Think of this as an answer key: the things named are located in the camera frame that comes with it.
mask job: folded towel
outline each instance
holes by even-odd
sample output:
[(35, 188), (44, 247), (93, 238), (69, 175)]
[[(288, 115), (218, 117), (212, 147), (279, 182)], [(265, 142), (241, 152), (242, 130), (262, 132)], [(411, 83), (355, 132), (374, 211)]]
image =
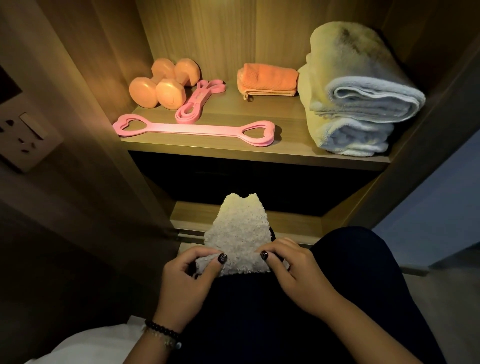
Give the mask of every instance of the folded towel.
[(317, 115), (399, 122), (425, 104), (372, 29), (331, 22), (315, 29), (310, 43), (310, 110)]
[[(265, 273), (269, 267), (255, 250), (271, 242), (271, 237), (267, 214), (257, 194), (251, 194), (247, 198), (229, 194), (220, 207), (213, 226), (205, 233), (205, 245), (219, 249), (228, 256), (220, 276)], [(198, 258), (197, 272), (203, 273), (217, 256)]]
[(310, 135), (319, 148), (335, 154), (353, 157), (371, 157), (387, 150), (387, 138), (393, 124), (360, 121), (351, 118), (328, 118), (309, 110), (312, 89), (307, 63), (299, 69), (298, 90), (307, 114)]
[(291, 68), (246, 63), (237, 73), (237, 85), (244, 100), (248, 95), (294, 96), (298, 76)]

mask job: bracelet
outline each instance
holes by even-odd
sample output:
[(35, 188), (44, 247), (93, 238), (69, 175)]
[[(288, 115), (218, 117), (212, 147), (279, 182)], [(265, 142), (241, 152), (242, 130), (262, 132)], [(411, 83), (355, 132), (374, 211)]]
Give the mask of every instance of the bracelet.
[(172, 348), (172, 349), (181, 349), (181, 342), (180, 342), (180, 334), (169, 330), (166, 327), (160, 326), (151, 320), (145, 320), (145, 326), (150, 329), (152, 334), (163, 334), (165, 339), (165, 346)]

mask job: orange towel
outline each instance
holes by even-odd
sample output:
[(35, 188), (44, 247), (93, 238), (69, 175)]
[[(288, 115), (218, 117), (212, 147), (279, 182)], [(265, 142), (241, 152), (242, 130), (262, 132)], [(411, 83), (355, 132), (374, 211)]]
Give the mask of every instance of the orange towel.
[(243, 99), (249, 95), (294, 96), (299, 73), (291, 68), (246, 63), (237, 73)]

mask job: dark pants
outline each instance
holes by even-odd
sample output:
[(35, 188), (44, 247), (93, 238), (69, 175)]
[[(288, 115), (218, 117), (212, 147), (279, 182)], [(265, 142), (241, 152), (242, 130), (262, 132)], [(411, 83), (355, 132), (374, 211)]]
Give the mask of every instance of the dark pants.
[[(335, 289), (423, 364), (445, 363), (385, 242), (360, 227), (328, 233), (311, 249)], [(215, 280), (170, 363), (354, 363), (321, 320), (301, 311), (273, 273)]]

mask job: white towel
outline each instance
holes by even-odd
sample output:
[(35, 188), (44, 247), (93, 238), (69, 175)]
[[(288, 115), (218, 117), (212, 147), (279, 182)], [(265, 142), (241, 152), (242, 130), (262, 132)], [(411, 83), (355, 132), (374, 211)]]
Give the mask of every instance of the white towel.
[(387, 150), (387, 138), (393, 131), (393, 124), (315, 115), (309, 110), (312, 97), (309, 64), (300, 68), (299, 74), (298, 92), (307, 114), (308, 130), (319, 148), (353, 157), (371, 157)]
[[(255, 250), (271, 242), (267, 214), (257, 194), (241, 198), (229, 194), (218, 212), (213, 226), (205, 233), (205, 245), (219, 249), (228, 259), (220, 276), (238, 273), (268, 272), (270, 268)], [(218, 255), (198, 258), (197, 273)]]
[(425, 104), (374, 30), (331, 22), (314, 30), (310, 44), (310, 110), (317, 115), (399, 122)]

